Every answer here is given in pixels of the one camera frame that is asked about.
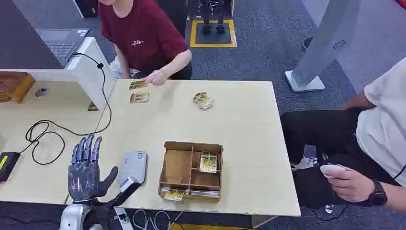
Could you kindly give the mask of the person's hand across desk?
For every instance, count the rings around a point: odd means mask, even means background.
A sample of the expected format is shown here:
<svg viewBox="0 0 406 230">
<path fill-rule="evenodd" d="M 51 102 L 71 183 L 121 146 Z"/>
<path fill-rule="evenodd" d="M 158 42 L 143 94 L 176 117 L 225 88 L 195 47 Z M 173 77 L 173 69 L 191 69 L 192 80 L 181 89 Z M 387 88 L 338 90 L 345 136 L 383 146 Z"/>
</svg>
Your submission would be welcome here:
<svg viewBox="0 0 406 230">
<path fill-rule="evenodd" d="M 164 70 L 155 70 L 148 76 L 144 77 L 143 79 L 146 81 L 147 84 L 153 84 L 155 86 L 161 86 L 166 83 L 170 75 L 166 73 Z"/>
</svg>

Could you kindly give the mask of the person's hand with watch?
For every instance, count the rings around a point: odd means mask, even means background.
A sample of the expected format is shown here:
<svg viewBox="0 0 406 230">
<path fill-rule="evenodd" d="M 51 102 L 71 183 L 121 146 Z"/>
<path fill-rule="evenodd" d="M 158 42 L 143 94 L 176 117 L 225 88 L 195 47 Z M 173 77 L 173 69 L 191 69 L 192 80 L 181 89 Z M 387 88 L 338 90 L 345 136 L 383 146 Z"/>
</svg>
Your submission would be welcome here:
<svg viewBox="0 0 406 230">
<path fill-rule="evenodd" d="M 320 170 L 343 200 L 363 202 L 375 191 L 373 181 L 356 170 L 338 164 L 323 165 Z"/>
</svg>

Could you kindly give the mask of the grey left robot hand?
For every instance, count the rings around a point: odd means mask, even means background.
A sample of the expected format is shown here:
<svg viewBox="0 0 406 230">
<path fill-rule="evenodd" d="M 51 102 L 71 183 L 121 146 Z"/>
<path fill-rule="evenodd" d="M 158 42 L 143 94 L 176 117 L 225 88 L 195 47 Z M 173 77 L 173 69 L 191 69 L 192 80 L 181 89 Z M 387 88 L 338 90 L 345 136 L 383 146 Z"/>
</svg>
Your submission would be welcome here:
<svg viewBox="0 0 406 230">
<path fill-rule="evenodd" d="M 105 196 L 119 172 L 119 168 L 113 166 L 108 176 L 100 179 L 99 150 L 102 137 L 93 140 L 94 137 L 94 133 L 83 137 L 72 151 L 68 167 L 68 192 L 75 203 Z"/>
</svg>

